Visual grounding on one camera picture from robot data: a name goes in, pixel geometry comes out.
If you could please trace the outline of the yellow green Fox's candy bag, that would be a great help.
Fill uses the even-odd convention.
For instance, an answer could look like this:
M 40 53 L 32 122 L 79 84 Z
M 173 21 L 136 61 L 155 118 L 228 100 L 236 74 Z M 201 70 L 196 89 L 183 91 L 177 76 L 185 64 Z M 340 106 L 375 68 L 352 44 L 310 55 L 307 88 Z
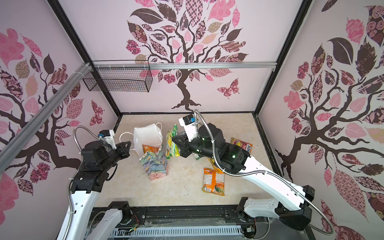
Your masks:
M 170 159 L 171 157 L 179 157 L 180 151 L 178 146 L 173 142 L 173 137 L 178 135 L 178 127 L 174 125 L 171 130 L 167 132 L 166 137 L 166 157 Z

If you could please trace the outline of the floral white paper bag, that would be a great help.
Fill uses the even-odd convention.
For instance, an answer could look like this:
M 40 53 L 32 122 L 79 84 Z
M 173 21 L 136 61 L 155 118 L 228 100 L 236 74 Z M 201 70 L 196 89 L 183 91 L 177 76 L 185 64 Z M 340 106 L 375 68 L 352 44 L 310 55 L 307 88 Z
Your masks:
M 168 160 L 164 147 L 162 123 L 155 123 L 145 127 L 134 128 L 132 133 L 124 132 L 124 135 L 133 137 L 133 148 L 146 174 L 151 181 L 168 175 Z

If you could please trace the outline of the orange white snack packet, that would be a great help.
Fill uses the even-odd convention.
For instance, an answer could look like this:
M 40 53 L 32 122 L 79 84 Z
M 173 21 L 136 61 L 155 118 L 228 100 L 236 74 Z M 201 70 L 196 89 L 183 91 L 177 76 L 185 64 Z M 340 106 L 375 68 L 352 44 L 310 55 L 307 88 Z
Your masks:
M 219 196 L 225 195 L 225 174 L 204 168 L 202 191 Z

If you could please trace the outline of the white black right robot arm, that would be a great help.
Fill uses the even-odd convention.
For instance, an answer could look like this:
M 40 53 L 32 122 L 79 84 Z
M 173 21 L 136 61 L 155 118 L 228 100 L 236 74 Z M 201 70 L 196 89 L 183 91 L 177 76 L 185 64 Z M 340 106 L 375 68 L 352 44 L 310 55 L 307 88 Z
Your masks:
M 217 159 L 220 168 L 233 177 L 242 177 L 271 195 L 270 199 L 255 200 L 242 198 L 240 210 L 250 218 L 266 217 L 279 219 L 286 226 L 302 231 L 312 220 L 309 203 L 315 191 L 310 186 L 285 183 L 279 175 L 262 165 L 255 157 L 241 147 L 228 143 L 222 131 L 213 124 L 201 126 L 172 138 L 184 158 L 191 154 Z

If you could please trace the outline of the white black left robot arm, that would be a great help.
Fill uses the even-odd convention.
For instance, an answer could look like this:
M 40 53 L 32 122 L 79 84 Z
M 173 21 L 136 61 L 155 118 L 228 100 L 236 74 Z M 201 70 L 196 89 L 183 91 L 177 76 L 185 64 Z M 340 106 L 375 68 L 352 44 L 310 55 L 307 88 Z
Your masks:
M 130 141 L 117 144 L 115 149 L 108 143 L 94 141 L 81 149 L 83 162 L 67 187 L 69 208 L 58 240 L 84 239 L 103 185 L 111 179 L 108 171 L 130 156 L 130 147 Z

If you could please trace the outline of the yellow snack bag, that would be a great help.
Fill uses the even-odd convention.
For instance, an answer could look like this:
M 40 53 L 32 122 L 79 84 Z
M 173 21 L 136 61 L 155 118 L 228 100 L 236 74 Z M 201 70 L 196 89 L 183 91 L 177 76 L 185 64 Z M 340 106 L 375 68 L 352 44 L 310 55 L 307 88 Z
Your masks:
M 220 168 L 217 167 L 217 165 L 216 165 L 214 159 L 209 158 L 209 161 L 210 161 L 210 163 L 211 163 L 211 165 L 212 165 L 213 170 L 214 170 L 216 173 L 218 173 L 218 174 L 224 174 L 223 171 L 222 171 Z

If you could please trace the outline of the orange Fox's candy bag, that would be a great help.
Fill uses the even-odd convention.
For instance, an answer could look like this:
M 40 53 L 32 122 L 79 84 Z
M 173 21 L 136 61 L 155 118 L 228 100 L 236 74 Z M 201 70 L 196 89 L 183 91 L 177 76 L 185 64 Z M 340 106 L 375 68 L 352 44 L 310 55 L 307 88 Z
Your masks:
M 232 138 L 231 144 L 241 147 L 242 149 L 246 150 L 248 153 L 251 153 L 253 145 L 247 142 L 244 142 L 242 140 Z

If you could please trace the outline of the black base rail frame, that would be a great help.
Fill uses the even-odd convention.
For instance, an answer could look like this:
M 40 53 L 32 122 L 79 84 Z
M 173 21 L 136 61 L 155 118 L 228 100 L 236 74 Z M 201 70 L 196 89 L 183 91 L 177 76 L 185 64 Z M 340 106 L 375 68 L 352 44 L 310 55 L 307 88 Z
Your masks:
M 190 227 L 190 226 L 240 226 L 240 236 L 207 236 L 207 238 L 235 237 L 260 240 L 272 238 L 272 223 L 277 221 L 290 235 L 304 233 L 304 239 L 314 239 L 304 230 L 294 230 L 279 219 L 250 218 L 238 205 L 131 207 L 128 202 L 112 202 L 107 208 L 93 208 L 83 240 L 105 240 L 115 228 Z M 123 240 L 198 239 L 201 237 L 133 238 Z

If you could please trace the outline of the aluminium rail back wall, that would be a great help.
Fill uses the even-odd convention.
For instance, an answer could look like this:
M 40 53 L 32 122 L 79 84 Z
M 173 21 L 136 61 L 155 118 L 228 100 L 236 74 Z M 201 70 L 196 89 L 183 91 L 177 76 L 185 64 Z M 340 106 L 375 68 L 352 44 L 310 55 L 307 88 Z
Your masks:
M 275 69 L 276 62 L 236 62 L 236 63 L 160 63 L 160 64 L 94 64 L 95 68 L 142 68 L 146 70 L 191 70 L 191 69 Z

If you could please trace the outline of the aluminium rail wall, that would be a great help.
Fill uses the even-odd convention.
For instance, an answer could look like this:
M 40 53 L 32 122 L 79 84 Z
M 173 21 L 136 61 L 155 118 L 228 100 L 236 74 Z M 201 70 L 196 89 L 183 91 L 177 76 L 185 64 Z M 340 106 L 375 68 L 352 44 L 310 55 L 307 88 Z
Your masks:
M 95 68 L 142 68 L 146 70 L 191 70 L 191 69 L 275 69 L 276 62 L 236 62 L 236 63 L 160 63 L 160 64 L 94 64 Z
M 70 91 L 91 71 L 90 63 L 83 63 L 71 77 L 63 84 L 56 94 L 42 106 L 37 114 L 23 127 L 9 144 L 1 151 L 1 173 L 11 164 L 18 153 L 36 134 L 44 122 L 53 114 L 54 110 L 65 99 Z

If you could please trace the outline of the aluminium rail left wall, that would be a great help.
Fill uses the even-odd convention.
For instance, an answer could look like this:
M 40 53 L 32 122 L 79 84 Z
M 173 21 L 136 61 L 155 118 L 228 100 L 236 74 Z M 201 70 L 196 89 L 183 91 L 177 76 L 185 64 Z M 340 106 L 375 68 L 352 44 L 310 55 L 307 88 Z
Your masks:
M 71 77 L 63 84 L 56 94 L 42 106 L 37 114 L 23 127 L 9 144 L 1 151 L 1 173 L 11 164 L 18 153 L 36 134 L 44 122 L 53 114 L 54 110 L 65 99 L 70 91 L 91 71 L 90 63 L 83 63 Z

